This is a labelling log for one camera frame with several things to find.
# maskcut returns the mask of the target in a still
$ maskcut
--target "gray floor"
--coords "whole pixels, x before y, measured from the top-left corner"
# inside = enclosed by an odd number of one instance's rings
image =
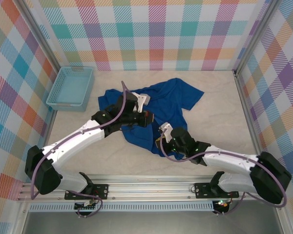
[[[23,234],[281,234],[275,209],[244,201],[228,216],[212,212],[29,213]]]
[[[171,78],[181,78],[205,92],[191,111],[183,110],[188,130],[196,140],[222,149],[254,153],[240,98],[231,71],[122,71],[95,72],[95,82],[87,110],[58,111],[49,143],[80,128],[99,110],[98,96],[107,89],[121,90],[121,80],[129,89],[148,87]],[[71,158],[64,169],[104,175],[213,175],[217,168],[174,163],[129,144],[121,132],[96,142]]]

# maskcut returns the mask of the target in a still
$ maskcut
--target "plaid wall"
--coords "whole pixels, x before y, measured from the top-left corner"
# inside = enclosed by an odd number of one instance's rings
[[[234,66],[233,66],[233,70],[236,70],[237,66],[239,65],[239,63],[241,61],[241,58],[244,55],[244,52],[245,52],[246,48],[250,44],[250,41],[251,41],[251,39],[252,39],[252,37],[253,37],[253,35],[255,33],[255,30],[257,29],[257,27],[259,26],[259,23],[260,23],[261,19],[265,15],[265,12],[266,12],[266,10],[267,10],[270,2],[271,2],[271,0],[265,0],[265,3],[263,4],[262,9],[260,10],[260,12],[259,12],[259,14],[257,16],[257,18],[255,20],[255,23],[254,23],[252,29],[250,30],[247,39],[244,42],[244,45],[242,47],[242,50],[239,53],[238,59],[236,60]]]
[[[262,0],[26,1],[62,64],[67,60],[66,65],[98,70],[231,70],[243,43],[238,45],[249,34],[245,29],[253,9],[258,2],[263,4]],[[34,2],[43,9],[47,24]],[[50,39],[50,30],[56,41]]]
[[[281,3],[240,81],[264,150],[293,176],[293,0]],[[293,224],[293,184],[287,194]]]
[[[0,0],[0,234],[15,218],[26,152],[43,144],[52,114],[45,101],[55,77],[12,0]]]

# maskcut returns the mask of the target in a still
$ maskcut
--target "plastic storage basket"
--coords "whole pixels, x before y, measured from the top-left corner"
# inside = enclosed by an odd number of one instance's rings
[[[85,111],[93,82],[91,67],[61,67],[46,103],[54,110]]]

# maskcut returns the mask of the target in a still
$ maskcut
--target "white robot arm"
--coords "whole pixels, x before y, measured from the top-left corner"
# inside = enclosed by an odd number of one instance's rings
[[[61,167],[77,152],[120,130],[123,125],[146,127],[153,122],[154,115],[148,111],[143,111],[143,105],[148,104],[150,97],[133,92],[126,94],[126,104],[118,119],[105,127],[98,128],[98,126],[108,123],[117,116],[123,99],[123,95],[121,95],[115,105],[109,106],[103,111],[98,111],[86,124],[65,138],[42,149],[37,146],[29,149],[25,172],[31,179],[38,162],[46,156],[34,178],[35,186],[40,194],[48,194],[55,189],[63,189],[93,195],[93,184],[84,173],[65,171]]]
[[[292,178],[291,174],[269,153],[261,155],[244,155],[226,150],[206,142],[195,141],[188,131],[182,127],[173,129],[169,123],[160,127],[163,144],[160,139],[156,144],[167,156],[169,152],[184,153],[192,163],[204,166],[223,168],[228,172],[217,172],[211,180],[209,189],[216,197],[233,191],[256,193],[264,200],[273,204],[279,204],[283,198],[280,186],[258,164],[266,167],[279,181],[284,190]]]

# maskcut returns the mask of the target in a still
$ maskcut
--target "blue t-shirt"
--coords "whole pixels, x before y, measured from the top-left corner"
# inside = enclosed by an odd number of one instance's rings
[[[187,129],[187,123],[182,116],[181,108],[191,110],[204,92],[179,78],[132,91],[138,94],[148,94],[151,97],[148,105],[143,106],[143,110],[148,110],[154,114],[154,122],[146,128],[133,126],[130,130],[127,126],[122,127],[125,139],[134,145],[150,150],[154,154],[164,156],[155,144],[155,140],[160,137],[159,127],[168,122],[173,128],[181,126]],[[105,95],[98,98],[100,110],[115,104],[121,94],[122,92],[115,89],[106,90]],[[177,153],[169,155],[175,155],[176,159],[182,159],[183,157],[183,155]]]

